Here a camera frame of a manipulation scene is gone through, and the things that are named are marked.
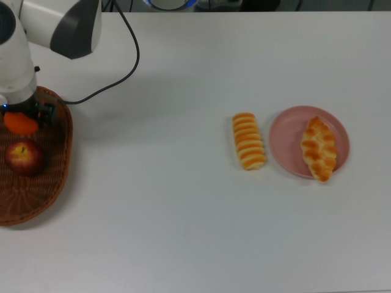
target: croissant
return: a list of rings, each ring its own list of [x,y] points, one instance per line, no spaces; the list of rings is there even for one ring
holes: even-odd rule
[[[266,162],[266,157],[254,114],[238,113],[233,116],[232,123],[236,152],[242,168],[259,169]]]
[[[330,179],[337,163],[335,136],[319,117],[310,119],[301,140],[303,160],[319,181]]]

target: bread roll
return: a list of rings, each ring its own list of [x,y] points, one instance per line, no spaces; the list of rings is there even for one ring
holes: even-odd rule
[[[254,114],[238,113],[232,118],[236,152],[243,169],[259,169],[265,162],[262,136]]]
[[[311,174],[321,182],[329,180],[337,163],[335,136],[319,117],[308,121],[301,140],[301,149],[303,160]]]

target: orange object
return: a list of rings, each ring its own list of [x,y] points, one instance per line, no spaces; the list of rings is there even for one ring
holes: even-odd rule
[[[335,136],[318,116],[308,121],[301,149],[311,174],[321,182],[329,180],[337,164]]]
[[[27,117],[23,113],[11,113],[4,114],[4,124],[9,131],[18,134],[20,136],[33,134],[38,131],[39,125],[35,120]]]
[[[252,113],[238,113],[232,118],[236,152],[243,169],[260,168],[266,161],[257,120]]]

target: wicker basket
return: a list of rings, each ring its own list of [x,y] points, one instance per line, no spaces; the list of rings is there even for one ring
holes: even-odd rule
[[[37,96],[40,102],[48,100],[48,96],[59,98],[44,87],[37,88]],[[73,125],[66,105],[57,104],[57,114],[58,118],[53,127],[40,129],[28,136],[35,140],[45,153],[44,170],[30,178],[16,175],[5,165],[5,149],[21,137],[11,133],[0,118],[1,226],[23,223],[36,217],[51,206],[61,193],[68,176]]]

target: black cable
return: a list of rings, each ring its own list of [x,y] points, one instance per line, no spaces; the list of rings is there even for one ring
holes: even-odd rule
[[[136,38],[136,35],[134,34],[133,30],[132,30],[132,27],[130,26],[128,20],[126,19],[126,17],[124,16],[121,8],[119,7],[119,5],[117,4],[117,1],[116,0],[112,0],[112,2],[114,3],[116,9],[118,10],[118,12],[120,13],[123,21],[125,22],[126,26],[128,27],[129,31],[130,31],[130,34],[132,35],[133,37],[133,40],[134,40],[134,45],[136,46],[136,54],[137,54],[137,57],[136,57],[136,62],[134,63],[133,65],[133,68],[132,70],[123,78],[121,78],[119,81],[116,81],[112,84],[109,84],[107,85],[106,87],[103,87],[102,89],[100,90],[97,90],[95,93],[92,93],[91,95],[85,97],[84,99],[81,99],[79,101],[64,101],[64,100],[57,100],[59,103],[62,103],[62,104],[68,104],[68,105],[77,105],[77,104],[81,104],[81,103],[84,103],[85,101],[88,101],[89,99],[93,98],[94,96],[96,96],[97,94],[101,93],[101,92],[104,92],[105,90],[108,90],[108,89],[111,89],[112,87],[115,87],[116,85],[120,84],[121,82],[127,80],[135,71],[136,71],[136,68],[137,66],[139,65],[139,62],[140,62],[140,47],[139,47],[139,43],[137,41],[137,38]]]
[[[375,0],[371,0],[369,2],[369,6],[368,6],[368,11],[372,11],[372,8],[373,8],[373,4],[375,3]]]
[[[296,9],[294,11],[300,11],[301,5],[303,4],[304,0],[299,0],[298,5],[296,6]]]
[[[106,3],[106,5],[103,7],[102,12],[105,12],[105,11],[106,11],[106,9],[109,7],[110,3],[111,3],[111,0],[109,0],[109,1]]]

